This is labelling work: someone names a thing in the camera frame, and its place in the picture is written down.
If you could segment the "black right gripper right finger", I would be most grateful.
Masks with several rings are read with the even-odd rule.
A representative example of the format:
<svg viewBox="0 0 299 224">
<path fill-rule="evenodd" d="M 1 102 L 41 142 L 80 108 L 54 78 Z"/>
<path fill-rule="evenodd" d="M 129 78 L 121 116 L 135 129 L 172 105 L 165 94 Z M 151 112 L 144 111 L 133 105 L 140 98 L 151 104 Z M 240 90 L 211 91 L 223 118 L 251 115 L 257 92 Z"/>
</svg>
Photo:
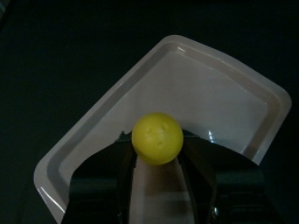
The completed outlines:
<svg viewBox="0 0 299 224">
<path fill-rule="evenodd" d="M 195 224 L 285 224 L 249 159 L 184 131 L 179 163 Z"/>
</svg>

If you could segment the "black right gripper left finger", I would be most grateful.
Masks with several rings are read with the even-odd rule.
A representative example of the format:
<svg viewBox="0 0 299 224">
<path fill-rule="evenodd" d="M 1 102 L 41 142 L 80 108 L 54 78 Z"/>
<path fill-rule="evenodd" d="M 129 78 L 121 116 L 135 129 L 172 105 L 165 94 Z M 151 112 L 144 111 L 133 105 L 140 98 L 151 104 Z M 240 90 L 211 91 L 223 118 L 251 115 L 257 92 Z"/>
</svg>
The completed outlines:
<svg viewBox="0 0 299 224">
<path fill-rule="evenodd" d="M 135 168 L 131 134 L 121 133 L 74 170 L 60 224 L 128 224 Z"/>
</svg>

